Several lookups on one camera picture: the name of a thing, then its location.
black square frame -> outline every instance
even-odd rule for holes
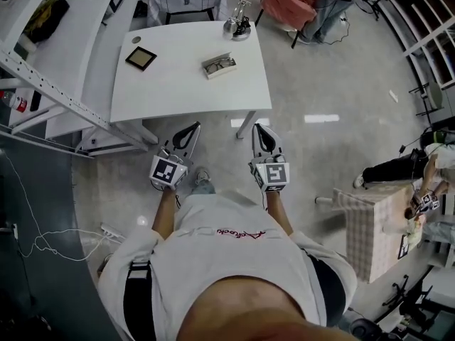
[[[131,60],[133,54],[135,54],[135,52],[137,52],[138,50],[151,56],[145,65],[138,65],[137,63]],[[136,68],[139,68],[141,71],[145,71],[145,69],[147,69],[147,67],[150,65],[150,63],[152,63],[155,60],[156,57],[157,55],[155,53],[149,52],[147,49],[143,49],[142,47],[136,47],[136,49],[134,49],[132,53],[127,57],[125,62],[128,62],[130,65],[133,65]]]

white wall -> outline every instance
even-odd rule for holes
[[[423,289],[433,286],[428,298],[447,307],[455,308],[455,268],[433,268],[424,279]]]

pink chair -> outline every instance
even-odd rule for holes
[[[259,23],[262,13],[267,12],[270,16],[273,16],[278,21],[285,23],[292,28],[300,31],[304,25],[312,21],[316,16],[316,12],[312,8],[316,0],[306,0],[302,2],[301,0],[261,0],[262,10],[259,13],[255,21],[255,25]],[[297,36],[292,43],[292,48],[297,42]]]

black strap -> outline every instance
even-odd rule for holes
[[[132,262],[125,284],[123,313],[135,341],[156,340],[151,285],[150,261]]]
[[[321,285],[324,303],[326,304],[327,327],[338,324],[346,307],[346,293],[337,273],[322,260],[308,254]]]

white cable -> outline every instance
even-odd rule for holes
[[[31,213],[31,216],[33,218],[33,220],[35,221],[35,224],[36,224],[36,229],[38,230],[38,233],[39,233],[39,236],[37,236],[35,238],[35,241],[33,242],[32,246],[31,246],[31,249],[30,249],[30,252],[25,255],[22,253],[21,250],[19,250],[19,252],[21,253],[21,256],[23,256],[24,258],[28,258],[32,252],[33,252],[33,248],[36,247],[39,251],[44,251],[44,250],[49,250],[51,251],[54,255],[60,255],[61,257],[65,258],[65,259],[68,259],[68,260],[73,260],[73,261],[83,261],[83,260],[86,260],[89,258],[90,255],[93,254],[93,252],[95,252],[96,249],[98,249],[98,247],[101,245],[102,241],[104,239],[108,239],[112,242],[115,242],[115,243],[118,243],[118,244],[121,244],[120,242],[118,242],[117,240],[114,240],[112,238],[109,237],[108,234],[105,234],[105,235],[101,235],[101,234],[98,234],[97,232],[93,232],[93,231],[87,231],[87,230],[81,230],[81,229],[65,229],[65,230],[61,230],[61,231],[47,231],[45,232],[44,234],[41,233],[41,229],[40,229],[40,226],[38,224],[38,221],[36,221],[36,218],[35,218],[35,215],[33,213],[33,210],[31,209],[31,205],[30,205],[30,202],[28,201],[28,196],[27,196],[27,192],[26,192],[26,189],[25,187],[23,186],[23,183],[22,183],[22,180],[21,180],[21,176],[19,175],[19,173],[17,173],[17,170],[16,168],[14,167],[14,164],[13,162],[11,161],[11,159],[8,157],[8,155],[6,154],[5,150],[3,150],[3,154],[5,155],[6,159],[8,159],[9,163],[11,164],[11,167],[13,168],[13,171],[14,173],[17,175],[17,178],[19,179],[19,183],[21,184],[21,187],[22,187],[22,191],[23,191],[23,194],[25,195],[25,198],[26,198],[26,202],[27,202],[27,205],[28,205],[28,208],[30,210],[30,213]],[[47,234],[61,234],[63,232],[68,232],[68,231],[79,231],[79,232],[84,232],[86,234],[95,234],[97,236],[101,236],[101,240],[98,241],[96,247],[94,247],[92,249],[92,251],[84,258],[82,259],[74,259],[74,258],[70,258],[68,256],[65,256],[63,254],[61,254],[60,252],[58,252],[57,250],[55,250],[54,248],[52,248],[52,246],[48,243],[48,240],[46,240],[46,238],[44,237],[44,235],[47,235]],[[38,239],[42,238],[44,240],[44,242],[46,243],[46,247],[43,247],[43,248],[40,248],[38,246],[38,244],[36,243],[38,241]]]

